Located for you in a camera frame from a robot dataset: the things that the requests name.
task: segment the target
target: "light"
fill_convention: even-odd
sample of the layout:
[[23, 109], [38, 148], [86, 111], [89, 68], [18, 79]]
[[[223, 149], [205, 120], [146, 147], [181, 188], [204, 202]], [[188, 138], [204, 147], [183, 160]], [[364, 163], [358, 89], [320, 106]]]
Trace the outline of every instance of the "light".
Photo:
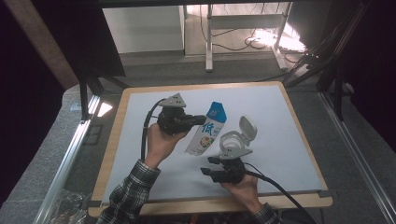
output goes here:
[[105, 113], [110, 111], [113, 108], [112, 105], [108, 105], [106, 103], [102, 103], [99, 109], [98, 117], [101, 118]]

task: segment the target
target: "blue and white carton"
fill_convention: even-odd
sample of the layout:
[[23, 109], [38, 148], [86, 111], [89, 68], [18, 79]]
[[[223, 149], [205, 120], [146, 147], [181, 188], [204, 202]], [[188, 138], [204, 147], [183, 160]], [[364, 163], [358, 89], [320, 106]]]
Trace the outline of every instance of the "blue and white carton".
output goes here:
[[186, 152], [194, 156], [202, 155], [216, 140], [226, 120], [222, 104], [213, 102], [206, 114], [205, 123], [198, 127]]

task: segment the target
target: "wooden frame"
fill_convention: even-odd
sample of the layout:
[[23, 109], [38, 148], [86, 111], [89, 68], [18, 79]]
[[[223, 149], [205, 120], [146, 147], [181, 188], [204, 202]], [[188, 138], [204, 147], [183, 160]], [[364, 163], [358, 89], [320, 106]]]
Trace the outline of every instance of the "wooden frame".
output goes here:
[[[257, 87], [257, 86], [273, 86], [277, 85], [288, 105], [290, 113], [295, 121], [296, 127], [304, 141], [304, 145], [308, 155], [317, 171], [319, 180], [323, 191], [327, 191], [327, 185], [318, 168], [318, 164], [312, 153], [312, 150], [306, 140], [303, 129], [291, 105], [289, 96], [287, 95], [283, 85], [280, 82], [251, 82], [251, 83], [230, 83], [230, 84], [209, 84], [209, 85], [188, 85], [188, 86], [167, 86], [167, 87], [147, 87], [147, 88], [131, 88], [126, 89], [120, 100], [120, 106], [117, 111], [117, 116], [114, 121], [113, 129], [111, 131], [105, 156], [103, 158], [102, 166], [96, 181], [95, 189], [92, 195], [93, 202], [101, 202], [105, 194], [106, 184], [110, 178], [113, 161], [116, 156], [122, 124], [125, 118], [127, 105], [131, 93], [138, 92], [155, 92], [155, 91], [187, 91], [187, 90], [210, 90], [222, 88], [242, 88], [242, 87]], [[320, 197], [317, 193], [302, 193], [292, 194], [293, 198], [298, 201], [303, 207], [325, 207], [332, 205], [332, 197]], [[269, 203], [275, 209], [293, 208], [295, 205], [283, 195], [276, 196], [262, 196], [259, 198], [261, 203]], [[102, 207], [90, 207], [89, 214], [93, 217], [98, 217], [105, 209]], [[192, 214], [192, 213], [213, 213], [213, 212], [237, 212], [243, 211], [245, 208], [236, 202], [233, 198], [218, 198], [210, 200], [191, 200], [180, 202], [166, 202], [166, 203], [146, 203], [140, 212], [141, 215], [170, 215], [170, 214]]]

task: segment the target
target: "black cable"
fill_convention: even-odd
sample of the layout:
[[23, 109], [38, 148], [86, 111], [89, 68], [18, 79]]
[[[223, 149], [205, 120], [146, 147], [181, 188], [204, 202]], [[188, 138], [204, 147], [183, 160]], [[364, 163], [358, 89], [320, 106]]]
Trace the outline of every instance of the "black cable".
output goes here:
[[309, 219], [309, 222], [311, 224], [316, 224], [315, 220], [311, 217], [311, 215], [309, 215], [309, 213], [295, 199], [293, 199], [293, 197], [291, 197], [291, 195], [288, 194], [287, 191], [285, 191], [282, 187], [280, 187], [280, 185], [277, 184], [273, 179], [271, 179], [265, 175], [259, 175], [259, 174], [253, 173], [248, 170], [246, 170], [246, 174], [258, 177], [259, 179], [272, 184], [274, 187], [279, 189], [280, 192], [282, 192], [289, 200], [291, 200], [292, 203], [294, 203], [306, 215], [306, 217]]
[[[202, 6], [201, 6], [201, 5], [199, 6], [199, 13], [200, 13], [200, 20], [201, 20], [201, 32], [202, 32], [202, 36], [204, 37], [204, 40], [205, 40], [205, 42], [207, 43], [207, 39], [206, 39], [205, 32], [204, 32], [204, 26], [203, 26], [203, 23], [202, 23]], [[229, 30], [229, 31], [226, 31], [226, 32], [221, 33], [221, 34], [217, 34], [217, 35], [212, 35], [212, 34], [210, 34], [210, 35], [211, 35], [211, 36], [224, 35], [224, 34], [230, 33], [230, 32], [235, 31], [235, 30], [238, 30], [238, 29], [232, 29], [232, 30]], [[241, 49], [230, 49], [230, 48], [227, 48], [227, 47], [222, 46], [222, 45], [220, 45], [220, 44], [212, 44], [212, 46], [218, 46], [218, 47], [221, 47], [221, 48], [224, 48], [224, 49], [228, 49], [228, 50], [232, 50], [232, 51], [239, 51], [239, 50], [242, 50], [242, 49], [247, 49], [248, 47], [252, 47], [253, 49], [264, 49], [264, 48], [266, 48], [268, 45], [265, 45], [265, 46], [263, 46], [263, 47], [255, 47], [255, 46], [253, 46], [253, 45], [252, 45], [252, 42], [253, 42], [254, 40], [251, 40], [250, 42], [247, 43], [247, 40], [248, 40], [249, 38], [252, 38], [252, 37], [254, 36], [254, 33], [255, 33], [255, 32], [256, 32], [256, 29], [254, 29], [254, 32], [253, 32], [253, 34], [251, 34], [250, 37], [248, 37], [248, 38], [245, 39], [245, 46], [242, 47]]]
[[165, 99], [161, 99], [151, 108], [151, 110], [146, 115], [145, 123], [143, 124], [143, 131], [142, 131], [142, 147], [140, 148], [140, 159], [143, 161], [146, 157], [146, 137], [148, 135], [149, 129], [149, 120], [152, 117], [152, 113], [154, 112], [155, 108], [160, 104], [161, 101]]

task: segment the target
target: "metal stand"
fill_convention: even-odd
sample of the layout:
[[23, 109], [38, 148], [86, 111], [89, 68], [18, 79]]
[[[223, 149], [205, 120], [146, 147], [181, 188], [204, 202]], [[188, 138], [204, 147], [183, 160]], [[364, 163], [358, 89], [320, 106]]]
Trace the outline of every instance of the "metal stand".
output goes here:
[[[110, 77], [104, 74], [101, 74], [101, 77], [105, 78], [106, 80], [112, 82], [113, 84], [119, 86], [123, 90], [127, 88], [131, 88], [129, 85], [119, 81], [114, 77]], [[103, 85], [99, 80], [99, 77], [96, 76], [85, 76], [83, 75], [79, 79], [79, 93], [81, 98], [81, 123], [85, 123], [86, 120], [90, 118], [90, 113], [88, 111], [88, 87], [92, 91], [93, 95], [101, 95], [104, 91]]]
[[255, 28], [277, 28], [277, 40], [271, 47], [281, 71], [287, 71], [285, 61], [279, 51], [279, 42], [291, 9], [288, 2], [285, 12], [282, 14], [260, 14], [260, 15], [226, 15], [212, 16], [212, 5], [207, 5], [207, 42], [206, 42], [206, 72], [213, 71], [213, 49], [212, 30], [220, 29], [255, 29]]

